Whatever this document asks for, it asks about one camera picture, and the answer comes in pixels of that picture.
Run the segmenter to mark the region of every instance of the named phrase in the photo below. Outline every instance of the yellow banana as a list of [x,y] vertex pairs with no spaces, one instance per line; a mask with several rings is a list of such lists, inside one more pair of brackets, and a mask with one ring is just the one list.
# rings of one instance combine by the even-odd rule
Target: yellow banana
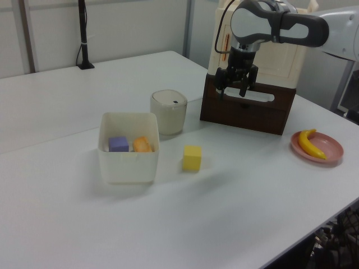
[[320,159],[326,159],[324,152],[322,152],[319,148],[314,146],[308,139],[308,136],[315,132],[316,129],[302,131],[299,134],[298,143],[301,146],[301,148],[310,156]]

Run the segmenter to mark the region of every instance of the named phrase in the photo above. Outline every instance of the orange block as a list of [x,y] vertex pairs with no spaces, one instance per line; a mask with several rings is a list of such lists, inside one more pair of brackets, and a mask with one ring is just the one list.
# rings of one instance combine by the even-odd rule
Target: orange block
[[152,152],[150,142],[147,137],[141,136],[133,142],[135,152]]

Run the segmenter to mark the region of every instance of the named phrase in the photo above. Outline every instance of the plate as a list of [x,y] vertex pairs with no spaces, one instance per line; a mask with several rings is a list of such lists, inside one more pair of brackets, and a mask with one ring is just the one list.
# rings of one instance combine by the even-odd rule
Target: plate
[[327,159],[326,160],[319,159],[319,158],[312,157],[312,156],[308,155],[307,153],[305,153],[305,151],[302,149],[302,147],[298,143],[299,134],[300,134],[300,132],[296,132],[292,136],[291,144],[292,144],[293,149],[299,155],[303,156],[304,158],[311,160],[311,161],[315,161],[317,163],[334,163],[342,158],[342,156],[344,154],[342,145],[339,144],[339,142],[337,140],[331,138],[330,136],[327,136],[326,134],[318,133],[318,132],[311,134],[308,137],[308,139],[314,146],[316,146],[317,148],[319,148],[320,150],[322,150],[324,152]]

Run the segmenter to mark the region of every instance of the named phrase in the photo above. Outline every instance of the white cup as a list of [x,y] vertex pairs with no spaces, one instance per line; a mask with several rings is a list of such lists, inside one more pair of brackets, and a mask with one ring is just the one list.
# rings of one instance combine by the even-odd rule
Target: white cup
[[183,129],[187,98],[178,91],[162,90],[151,96],[151,113],[157,117],[158,132],[174,135]]

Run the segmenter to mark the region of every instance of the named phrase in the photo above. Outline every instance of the wall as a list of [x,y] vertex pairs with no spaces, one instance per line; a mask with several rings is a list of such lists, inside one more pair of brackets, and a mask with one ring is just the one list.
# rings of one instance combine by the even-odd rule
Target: wall
[[30,72],[17,1],[0,1],[0,78]]
[[187,58],[208,68],[218,0],[192,0]]
[[[306,8],[309,0],[289,0],[299,8]],[[319,10],[358,5],[357,0],[317,0]],[[214,33],[214,14],[218,0],[192,0],[187,56],[208,68]],[[344,75],[348,61],[331,57],[316,49],[308,49],[297,93],[330,109]]]
[[[92,63],[174,50],[186,40],[188,0],[86,0]],[[28,0],[35,69],[75,65],[80,46],[77,0]]]

